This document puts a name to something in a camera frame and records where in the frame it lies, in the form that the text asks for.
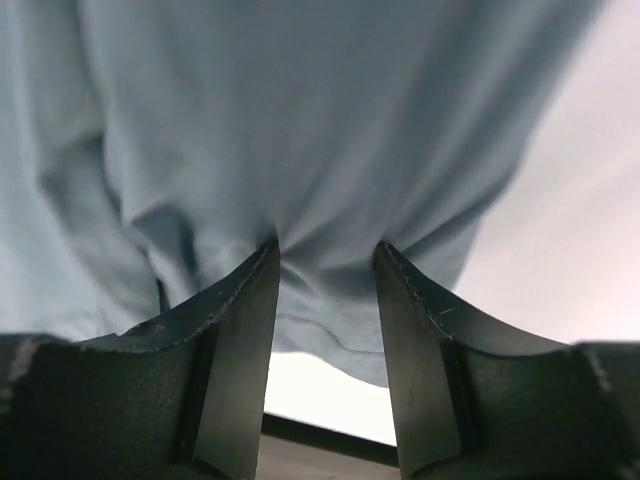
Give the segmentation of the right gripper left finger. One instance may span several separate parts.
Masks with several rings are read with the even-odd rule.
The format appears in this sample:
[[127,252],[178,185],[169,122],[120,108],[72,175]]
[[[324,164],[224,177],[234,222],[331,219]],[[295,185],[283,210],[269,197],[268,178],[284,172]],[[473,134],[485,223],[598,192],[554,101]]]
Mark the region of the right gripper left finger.
[[2,477],[253,478],[279,263],[269,242],[122,335],[3,335]]

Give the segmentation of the grey-blue t shirt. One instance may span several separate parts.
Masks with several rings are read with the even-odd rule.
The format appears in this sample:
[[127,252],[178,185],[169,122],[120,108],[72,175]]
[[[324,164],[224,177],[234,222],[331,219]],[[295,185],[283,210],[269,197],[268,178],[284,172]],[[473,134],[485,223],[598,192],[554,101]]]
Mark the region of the grey-blue t shirt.
[[273,346],[387,383],[372,254],[452,287],[599,1],[5,1],[1,328],[122,333],[282,255]]

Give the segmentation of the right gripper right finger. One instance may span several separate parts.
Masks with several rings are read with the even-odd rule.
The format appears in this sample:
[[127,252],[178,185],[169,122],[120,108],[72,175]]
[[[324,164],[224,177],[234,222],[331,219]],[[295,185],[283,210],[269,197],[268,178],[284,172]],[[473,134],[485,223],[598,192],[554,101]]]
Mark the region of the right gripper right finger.
[[508,325],[393,246],[373,266],[405,479],[635,479],[639,346]]

